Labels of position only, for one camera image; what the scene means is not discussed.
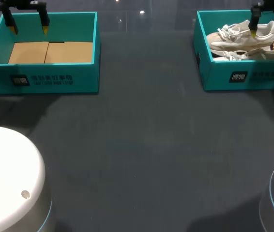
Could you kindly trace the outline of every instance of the shoe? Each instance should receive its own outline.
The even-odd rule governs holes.
[[[251,36],[249,20],[239,24],[224,25],[218,32],[207,35],[207,41],[212,53],[223,56],[225,51],[251,51],[270,46],[274,43],[274,21],[268,24],[258,24],[255,38]]]
[[[244,59],[254,59],[254,60],[274,60],[274,51],[265,51],[261,48],[246,52],[242,55],[237,54],[237,52],[224,52],[223,57],[213,58],[215,61],[227,61],[227,60],[244,60]]]

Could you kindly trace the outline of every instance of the shoe sole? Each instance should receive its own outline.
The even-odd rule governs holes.
[[[242,50],[237,51],[237,53],[241,54],[241,53],[249,52],[249,51],[252,51],[252,50],[258,49],[258,48],[262,48],[265,51],[272,51],[274,49],[274,43],[266,44],[265,47],[243,47]],[[213,50],[213,49],[210,49],[210,51],[211,51],[211,54],[213,57],[225,56],[224,55],[225,51],[217,51],[217,50]]]

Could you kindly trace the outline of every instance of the cardboard box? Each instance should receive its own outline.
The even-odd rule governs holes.
[[[1,16],[0,94],[98,92],[101,42],[97,13],[48,14],[47,35],[38,13],[13,14],[18,35]],[[57,42],[62,52],[53,49]],[[52,44],[50,50],[46,44]]]
[[[91,63],[92,42],[15,43],[9,64]]]
[[[211,55],[208,34],[250,18],[250,10],[197,12],[193,45],[205,90],[274,89],[274,60],[214,61]],[[274,14],[262,14],[259,23],[271,20]]]

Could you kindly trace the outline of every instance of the open box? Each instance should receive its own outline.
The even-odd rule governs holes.
[[[50,25],[44,35],[38,13],[13,14],[18,27],[18,35],[14,35],[0,18],[0,94],[26,93],[93,93],[99,89],[101,42],[96,12],[49,13]],[[63,42],[91,43],[86,52],[88,62],[74,60],[49,63],[9,63],[15,43],[49,42],[54,43],[53,56],[58,54],[57,45]]]
[[[193,45],[205,90],[274,89],[274,60],[214,61],[211,55],[208,34],[250,18],[249,10],[197,12]],[[262,13],[259,24],[271,20],[273,13]]]

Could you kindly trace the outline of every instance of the shoelace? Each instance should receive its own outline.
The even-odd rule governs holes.
[[[237,54],[237,52],[223,52],[224,56],[226,58],[229,58],[229,60],[243,60],[243,59],[248,59],[247,53],[244,53],[242,55]]]
[[[230,39],[235,36],[242,36],[241,34],[239,34],[240,33],[239,31],[231,29],[235,25],[236,24],[232,24],[230,26],[224,25],[221,29],[218,28],[218,32],[223,40]]]

